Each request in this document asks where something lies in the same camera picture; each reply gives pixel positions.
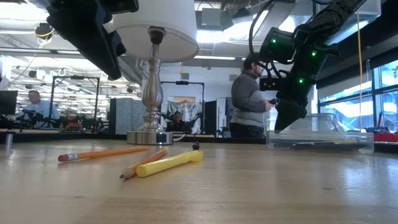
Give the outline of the black metal table frame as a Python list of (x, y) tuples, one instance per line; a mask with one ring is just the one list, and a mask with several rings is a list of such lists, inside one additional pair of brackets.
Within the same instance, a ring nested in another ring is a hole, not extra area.
[[(126, 141), (126, 135), (112, 134), (83, 134), (83, 133), (13, 133), (13, 142), (38, 142), (38, 141), (61, 141), (73, 139), (102, 139)], [(208, 137), (184, 137), (182, 142), (203, 142), (223, 144), (265, 144), (265, 139), (244, 138), (208, 138)], [(398, 144), (374, 143), (374, 152), (383, 152), (398, 155)]]

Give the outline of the grey partition panel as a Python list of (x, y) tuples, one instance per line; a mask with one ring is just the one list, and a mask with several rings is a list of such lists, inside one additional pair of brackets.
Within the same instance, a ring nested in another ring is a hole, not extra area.
[(144, 123), (146, 107), (141, 100), (112, 98), (109, 107), (109, 133), (125, 135)]

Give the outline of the black marker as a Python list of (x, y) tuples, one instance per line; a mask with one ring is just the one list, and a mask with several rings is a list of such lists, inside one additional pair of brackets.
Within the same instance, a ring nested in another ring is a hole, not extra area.
[(315, 142), (315, 143), (296, 143), (296, 144), (288, 144), (288, 143), (283, 143), (283, 144), (275, 144), (275, 147), (287, 147), (290, 149), (319, 149), (319, 150), (332, 150), (332, 151), (355, 151), (359, 150), (361, 148), (366, 147), (365, 144), (335, 144), (333, 142), (326, 142), (326, 143), (320, 143), (320, 142)]

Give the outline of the sharpened orange pencil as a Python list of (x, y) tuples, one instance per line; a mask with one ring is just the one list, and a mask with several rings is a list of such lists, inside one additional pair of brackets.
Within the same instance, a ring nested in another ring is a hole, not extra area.
[(121, 175), (119, 176), (120, 179), (130, 179), (131, 177), (133, 177), (136, 174), (136, 169), (138, 166), (143, 165), (143, 164), (147, 164), (150, 162), (154, 162), (157, 161), (158, 159), (160, 159), (161, 157), (163, 157), (164, 155), (166, 155), (169, 151), (168, 147), (165, 147), (163, 149), (161, 149), (160, 151), (156, 152), (155, 154), (149, 156), (148, 158), (144, 159), (143, 161), (138, 162), (137, 164), (131, 165), (127, 168), (125, 168)]

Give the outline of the person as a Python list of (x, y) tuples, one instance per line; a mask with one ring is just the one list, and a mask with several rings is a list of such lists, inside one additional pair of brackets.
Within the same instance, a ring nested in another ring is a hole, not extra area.
[(172, 120), (167, 123), (166, 131), (189, 133), (191, 128), (188, 122), (182, 120), (181, 112), (176, 111), (172, 117)]
[(248, 55), (241, 74), (232, 84), (231, 98), (235, 110), (229, 129), (233, 138), (264, 138), (263, 114), (274, 105), (263, 97), (257, 84), (264, 70), (259, 62), (257, 52)]
[[(49, 117), (49, 112), (50, 112), (50, 107), (52, 104), (50, 101), (47, 100), (42, 100), (40, 98), (40, 93), (36, 90), (31, 90), (28, 93), (29, 100), (31, 104), (25, 106), (23, 109), (24, 110), (29, 110), (29, 111), (35, 111), (35, 114), (41, 114), (43, 118), (48, 118)], [(25, 118), (26, 116), (23, 113), (19, 113), (18, 116), (16, 116), (16, 123), (20, 123), (22, 118)], [(52, 112), (51, 112), (51, 119), (59, 119), (60, 118), (60, 113), (57, 110), (55, 106), (52, 106)], [(36, 123), (33, 125), (34, 128), (39, 129), (39, 128), (56, 128), (55, 124), (47, 124), (44, 121), (36, 121)]]

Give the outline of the black round ceiling fixture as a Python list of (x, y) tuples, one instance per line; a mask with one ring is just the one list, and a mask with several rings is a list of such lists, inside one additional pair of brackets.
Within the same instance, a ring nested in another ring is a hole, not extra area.
[(35, 28), (35, 36), (42, 40), (50, 40), (54, 31), (55, 29), (48, 23), (42, 22)]

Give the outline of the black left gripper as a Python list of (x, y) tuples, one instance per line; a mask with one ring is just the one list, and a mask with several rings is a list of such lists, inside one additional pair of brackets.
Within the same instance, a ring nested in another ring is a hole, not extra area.
[(138, 0), (50, 0), (47, 22), (110, 79), (100, 62), (110, 59), (110, 49), (119, 57), (126, 53), (126, 48), (119, 34), (108, 32), (104, 24), (111, 13), (138, 10)]

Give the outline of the white shade silver table lamp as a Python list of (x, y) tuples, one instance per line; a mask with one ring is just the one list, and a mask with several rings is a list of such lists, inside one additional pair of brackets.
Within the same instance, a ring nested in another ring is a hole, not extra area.
[(143, 125), (127, 133), (127, 143), (135, 145), (171, 145), (173, 134), (159, 123), (163, 102), (160, 66), (194, 58), (199, 46), (194, 0), (139, 0), (139, 10), (113, 17), (128, 56), (149, 63), (149, 77), (142, 91), (146, 107)]

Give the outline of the orange pencil with pink eraser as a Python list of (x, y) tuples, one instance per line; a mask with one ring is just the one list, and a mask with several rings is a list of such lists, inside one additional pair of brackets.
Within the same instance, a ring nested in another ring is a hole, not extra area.
[(73, 154), (64, 154), (58, 157), (59, 162), (71, 162), (78, 161), (82, 159), (92, 159), (97, 157), (106, 157), (113, 156), (119, 154), (127, 154), (133, 152), (141, 152), (148, 150), (148, 146), (137, 146), (125, 149), (112, 149), (107, 151), (93, 151), (93, 152), (82, 152), (82, 153), (73, 153)]

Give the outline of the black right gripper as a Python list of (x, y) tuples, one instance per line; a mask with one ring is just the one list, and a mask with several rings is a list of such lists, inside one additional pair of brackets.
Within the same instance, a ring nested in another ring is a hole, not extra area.
[(329, 55), (339, 56), (337, 45), (306, 42), (296, 47), (289, 64), (265, 62), (267, 76), (259, 81), (261, 91), (277, 91), (277, 118), (274, 130), (282, 131), (307, 115), (308, 94), (317, 83), (317, 76)]

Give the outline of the clear plastic supply box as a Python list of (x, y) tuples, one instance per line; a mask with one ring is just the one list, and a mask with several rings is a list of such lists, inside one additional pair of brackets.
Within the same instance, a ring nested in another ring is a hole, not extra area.
[[(371, 133), (357, 131), (346, 131), (339, 124), (336, 116), (331, 113), (310, 114), (305, 118), (300, 118), (282, 131), (275, 131), (276, 114), (264, 114), (264, 134), (266, 144), (296, 144), (296, 143), (315, 143), (335, 140), (358, 140), (358, 144), (365, 144), (366, 147), (359, 151), (371, 154), (374, 152), (374, 137)], [(315, 151), (332, 151), (309, 149)]]

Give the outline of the blue and white cloth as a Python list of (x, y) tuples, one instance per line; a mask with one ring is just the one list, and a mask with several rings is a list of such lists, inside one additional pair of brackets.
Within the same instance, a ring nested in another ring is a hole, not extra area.
[(189, 101), (173, 102), (167, 101), (161, 106), (161, 123), (167, 129), (167, 123), (172, 120), (176, 111), (181, 112), (182, 120), (189, 123), (191, 131), (184, 134), (200, 134), (201, 125), (201, 103), (192, 103)]

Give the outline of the red bin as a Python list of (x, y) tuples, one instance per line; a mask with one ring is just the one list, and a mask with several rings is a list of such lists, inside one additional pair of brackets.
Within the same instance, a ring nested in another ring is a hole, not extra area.
[(376, 142), (398, 142), (398, 133), (374, 133)]

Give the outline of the black metal rig frame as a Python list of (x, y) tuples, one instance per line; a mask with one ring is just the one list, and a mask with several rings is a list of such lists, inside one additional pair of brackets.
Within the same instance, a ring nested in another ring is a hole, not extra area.
[(205, 98), (204, 98), (204, 91), (205, 91), (205, 83), (203, 82), (189, 82), (189, 81), (160, 81), (160, 84), (162, 85), (163, 83), (171, 83), (171, 84), (176, 84), (176, 85), (201, 85), (202, 86), (202, 91), (201, 91), (201, 125), (200, 125), (200, 134), (205, 134)]
[(96, 98), (95, 98), (95, 109), (94, 109), (94, 119), (97, 120), (97, 109), (98, 109), (98, 97), (99, 97), (99, 90), (100, 90), (100, 78), (99, 77), (85, 77), (82, 75), (69, 75), (69, 76), (60, 76), (56, 75), (52, 77), (52, 89), (50, 92), (50, 108), (49, 108), (49, 116), (48, 119), (52, 118), (52, 108), (53, 108), (53, 99), (54, 99), (54, 94), (55, 94), (55, 81), (61, 78), (63, 79), (71, 79), (71, 80), (84, 80), (84, 79), (90, 79), (90, 80), (96, 80)]

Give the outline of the long ceiling light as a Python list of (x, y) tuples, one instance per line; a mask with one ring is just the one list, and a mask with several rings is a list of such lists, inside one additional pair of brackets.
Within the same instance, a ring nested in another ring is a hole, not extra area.
[(245, 57), (229, 57), (229, 56), (197, 55), (194, 57), (194, 59), (244, 61), (246, 58)]

